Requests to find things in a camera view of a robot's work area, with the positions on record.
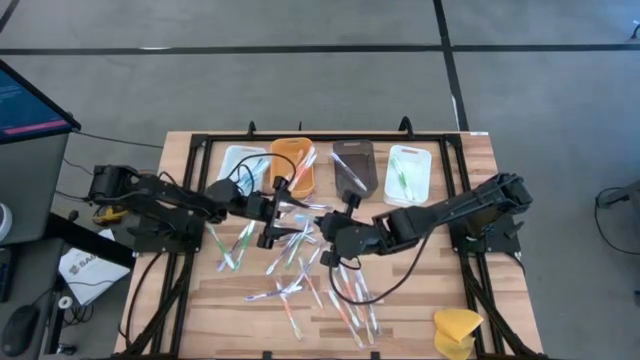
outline computer monitor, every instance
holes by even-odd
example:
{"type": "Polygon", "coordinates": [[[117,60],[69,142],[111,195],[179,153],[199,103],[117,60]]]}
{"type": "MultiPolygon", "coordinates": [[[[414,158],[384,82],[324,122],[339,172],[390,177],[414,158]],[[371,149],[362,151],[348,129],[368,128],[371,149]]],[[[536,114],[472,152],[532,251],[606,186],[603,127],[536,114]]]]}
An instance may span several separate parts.
{"type": "Polygon", "coordinates": [[[80,130],[80,124],[0,60],[0,144],[80,130]]]}

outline wooden table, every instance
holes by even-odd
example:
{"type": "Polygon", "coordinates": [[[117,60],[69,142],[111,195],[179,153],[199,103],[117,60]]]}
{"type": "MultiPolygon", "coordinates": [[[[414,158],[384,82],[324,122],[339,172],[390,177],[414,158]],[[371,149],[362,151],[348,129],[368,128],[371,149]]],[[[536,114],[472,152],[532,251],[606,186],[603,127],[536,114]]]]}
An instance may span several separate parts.
{"type": "MultiPolygon", "coordinates": [[[[167,135],[160,169],[169,172],[176,180],[183,177],[191,135],[191,132],[170,132],[167,135]]],[[[489,136],[484,133],[462,133],[461,137],[471,185],[476,187],[497,172],[491,142],[489,136]]],[[[261,146],[266,149],[269,147],[269,143],[266,142],[235,144],[261,146]]],[[[373,196],[363,200],[360,209],[355,211],[354,217],[359,221],[370,222],[373,215],[393,208],[383,203],[382,198],[388,153],[394,144],[374,143],[379,187],[373,196]]],[[[218,177],[220,164],[229,145],[232,143],[215,143],[209,167],[209,184],[218,177]]],[[[319,151],[314,168],[315,201],[342,209],[344,204],[336,197],[333,164],[328,157],[331,143],[316,142],[315,145],[319,151]]],[[[432,142],[411,142],[407,145],[426,149],[433,156],[427,205],[445,199],[446,183],[438,145],[432,142]]],[[[450,158],[456,191],[460,193],[461,185],[453,149],[450,149],[450,158]]],[[[192,188],[195,188],[197,173],[193,179],[192,188]]],[[[221,239],[230,246],[247,223],[246,219],[230,217],[223,224],[217,225],[216,229],[221,239]]],[[[383,332],[377,339],[376,346],[359,351],[327,294],[321,294],[326,309],[323,311],[308,290],[292,295],[289,299],[294,318],[305,336],[302,341],[297,341],[280,299],[270,298],[254,303],[244,301],[247,295],[275,289],[273,278],[266,277],[265,270],[279,254],[279,249],[259,249],[255,247],[255,241],[252,241],[251,245],[238,273],[231,273],[228,269],[218,273],[215,268],[221,255],[211,236],[205,234],[202,250],[195,258],[191,278],[180,347],[181,358],[260,358],[263,351],[273,351],[274,357],[277,358],[366,358],[369,357],[369,351],[379,351],[383,358],[441,358],[442,355],[433,346],[433,315],[440,309],[466,308],[458,257],[451,249],[448,228],[440,226],[429,238],[413,275],[402,287],[388,296],[383,304],[375,306],[383,332]]],[[[311,245],[305,245],[301,253],[308,257],[312,249],[311,245]]],[[[374,295],[380,294],[395,284],[407,271],[416,251],[417,248],[386,257],[362,257],[362,271],[369,290],[374,295]]],[[[136,263],[123,324],[126,321],[133,289],[151,258],[151,255],[146,255],[136,263]]],[[[167,255],[163,255],[157,261],[142,286],[132,321],[134,335],[144,328],[157,309],[166,258],[167,255]]],[[[503,254],[488,254],[487,260],[498,309],[525,344],[535,351],[542,351],[522,270],[513,259],[503,254]]],[[[299,273],[299,269],[294,266],[289,271],[284,271],[283,266],[279,266],[275,273],[283,274],[283,281],[288,282],[299,273]]],[[[316,264],[312,274],[316,288],[329,287],[327,268],[316,264]]],[[[173,313],[168,319],[170,320],[164,329],[163,351],[167,351],[169,347],[173,313]]],[[[491,352],[493,347],[490,344],[488,321],[483,324],[483,333],[487,351],[491,352]]],[[[366,341],[365,334],[364,331],[361,332],[363,340],[366,341]]],[[[124,340],[119,338],[115,351],[122,349],[124,340]]]]}

